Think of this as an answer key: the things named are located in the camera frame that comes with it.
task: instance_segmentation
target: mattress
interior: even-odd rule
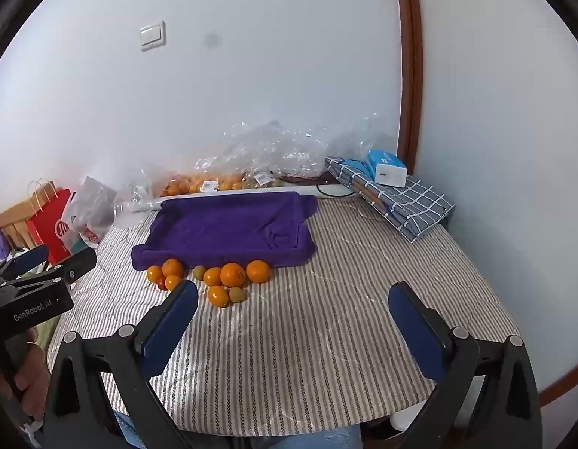
[[[113,334],[137,324],[167,293],[131,266],[156,213],[132,229],[113,227],[97,266],[74,286],[48,349],[51,368],[63,335]],[[162,375],[151,384],[180,429],[234,436],[291,435],[390,415],[425,400],[424,378],[387,306],[408,282],[450,326],[503,341],[518,333],[488,283],[442,226],[413,244],[362,199],[325,199],[308,219],[318,252],[305,266],[278,268],[248,299],[197,312]],[[105,388],[126,412],[110,374]]]

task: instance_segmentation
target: jeans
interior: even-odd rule
[[[116,415],[126,441],[139,449],[145,449],[131,418],[120,412],[114,412],[114,415]],[[231,447],[224,436],[186,431],[183,431],[183,434],[194,449],[230,449]],[[360,427],[357,425],[311,434],[251,437],[249,439],[252,449],[300,449],[309,447],[315,447],[316,449],[362,449]]]

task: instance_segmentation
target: red shopping bag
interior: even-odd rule
[[[48,261],[52,265],[62,262],[71,255],[56,233],[56,226],[61,227],[62,212],[70,194],[70,189],[59,190],[47,204],[25,222],[35,243],[48,247]]]

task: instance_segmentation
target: wooden door frame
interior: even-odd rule
[[[424,75],[420,0],[399,0],[401,19],[401,118],[397,156],[413,174],[422,119]]]

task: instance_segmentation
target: plaid cloth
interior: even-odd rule
[[[405,187],[381,186],[340,157],[327,157],[328,171],[345,187],[359,193],[410,243],[438,224],[455,207],[444,194],[436,193],[411,176]]]

